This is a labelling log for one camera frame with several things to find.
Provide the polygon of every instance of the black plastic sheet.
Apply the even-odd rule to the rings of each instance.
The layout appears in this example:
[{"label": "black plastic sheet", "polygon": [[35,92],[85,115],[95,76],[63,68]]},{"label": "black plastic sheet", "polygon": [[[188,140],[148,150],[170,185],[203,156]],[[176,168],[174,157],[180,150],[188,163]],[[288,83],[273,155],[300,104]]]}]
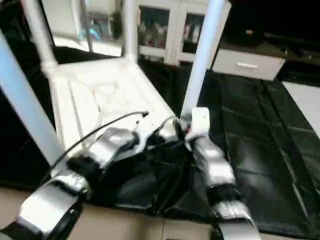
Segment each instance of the black plastic sheet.
[{"label": "black plastic sheet", "polygon": [[[53,120],[49,86],[34,47],[12,45],[12,49]],[[60,63],[106,58],[65,47],[55,48],[54,53]],[[191,70],[146,61],[139,64],[179,115]],[[284,86],[277,80],[266,82],[209,71],[198,104],[210,110],[210,138],[232,165],[259,230],[320,239],[320,141]],[[6,112],[0,118],[2,123],[19,129],[19,135],[6,135],[10,141],[3,146],[8,150],[0,160],[0,184],[33,190],[48,165],[32,140],[21,151],[10,148],[21,147],[29,136],[3,97],[1,110]],[[181,143],[114,164],[91,203],[150,216],[215,221],[203,179]]]}]

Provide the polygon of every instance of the glass cabinet door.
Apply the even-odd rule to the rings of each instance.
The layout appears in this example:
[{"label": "glass cabinet door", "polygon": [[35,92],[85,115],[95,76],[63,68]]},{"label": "glass cabinet door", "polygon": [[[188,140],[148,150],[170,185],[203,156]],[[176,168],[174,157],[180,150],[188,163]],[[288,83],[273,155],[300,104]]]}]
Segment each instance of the glass cabinet door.
[{"label": "glass cabinet door", "polygon": [[137,0],[139,58],[170,64],[178,0]]},{"label": "glass cabinet door", "polygon": [[190,54],[196,53],[204,19],[204,15],[194,13],[186,14],[180,48],[181,52]]},{"label": "glass cabinet door", "polygon": [[[180,3],[171,56],[171,61],[174,65],[190,66],[194,62],[207,6],[208,3],[204,1],[185,1]],[[230,8],[231,4],[228,0],[225,0],[211,50],[211,58],[207,63],[208,68],[211,67],[214,59]]]},{"label": "glass cabinet door", "polygon": [[140,6],[139,44],[151,48],[165,49],[170,11]]}]

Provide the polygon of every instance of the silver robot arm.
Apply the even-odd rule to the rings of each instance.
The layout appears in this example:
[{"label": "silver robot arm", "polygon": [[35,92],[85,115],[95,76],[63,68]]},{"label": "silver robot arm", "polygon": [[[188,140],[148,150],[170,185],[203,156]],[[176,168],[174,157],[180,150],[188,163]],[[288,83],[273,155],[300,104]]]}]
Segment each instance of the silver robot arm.
[{"label": "silver robot arm", "polygon": [[[249,210],[236,187],[232,167],[209,139],[210,116],[197,107],[180,120],[186,147],[202,174],[211,212],[212,239],[260,240]],[[65,240],[81,215],[107,167],[115,160],[141,152],[158,125],[145,117],[134,132],[110,127],[89,148],[86,157],[68,161],[61,170],[22,204],[15,222],[0,231],[0,240]]]}]

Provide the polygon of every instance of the black floor mat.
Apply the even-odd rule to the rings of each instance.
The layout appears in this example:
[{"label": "black floor mat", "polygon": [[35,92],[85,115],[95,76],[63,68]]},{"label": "black floor mat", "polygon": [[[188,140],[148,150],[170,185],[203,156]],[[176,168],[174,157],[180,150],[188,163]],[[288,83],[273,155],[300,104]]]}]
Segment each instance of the black floor mat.
[{"label": "black floor mat", "polygon": [[[48,82],[34,46],[11,43],[11,47],[53,120]],[[54,53],[60,63],[107,58],[66,47],[57,47]],[[179,115],[190,69],[147,61],[139,64]],[[232,164],[259,230],[319,239],[320,142],[284,86],[277,80],[209,71],[198,104],[210,110],[210,138]],[[0,184],[33,190],[48,165],[3,96],[1,110],[2,125],[17,134],[4,133],[8,141],[2,146]],[[163,146],[115,164],[91,202],[150,216],[214,220],[203,180],[183,145]]]}]

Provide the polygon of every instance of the black cable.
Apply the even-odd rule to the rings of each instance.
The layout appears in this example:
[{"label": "black cable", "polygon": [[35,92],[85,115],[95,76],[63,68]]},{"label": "black cable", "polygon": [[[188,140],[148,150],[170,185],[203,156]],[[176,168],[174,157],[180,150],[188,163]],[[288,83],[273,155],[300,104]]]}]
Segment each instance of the black cable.
[{"label": "black cable", "polygon": [[164,128],[165,124],[170,120],[170,119],[175,119],[177,118],[175,115],[169,116],[167,117],[165,120],[163,120],[163,122],[161,123],[161,125],[157,128],[157,130],[155,131],[155,135],[158,136],[161,129]]},{"label": "black cable", "polygon": [[56,159],[56,161],[54,162],[54,164],[50,167],[50,169],[46,172],[46,174],[44,175],[44,177],[41,179],[40,184],[37,188],[39,188],[42,184],[44,184],[44,182],[48,179],[48,177],[51,174],[51,171],[65,158],[65,156],[72,150],[74,149],[78,144],[82,143],[84,140],[86,140],[88,137],[90,137],[91,135],[95,134],[96,132],[98,132],[99,130],[109,126],[110,124],[113,124],[121,119],[124,119],[128,116],[131,115],[136,115],[136,114],[141,114],[143,117],[147,116],[149,114],[148,111],[134,111],[131,113],[127,113],[121,117],[116,118],[115,120],[112,120],[98,128],[96,128],[95,130],[91,131],[90,133],[88,133],[87,135],[85,135],[84,137],[82,137],[79,141],[77,141],[76,143],[74,143],[71,147],[69,147],[60,157],[58,157]]}]

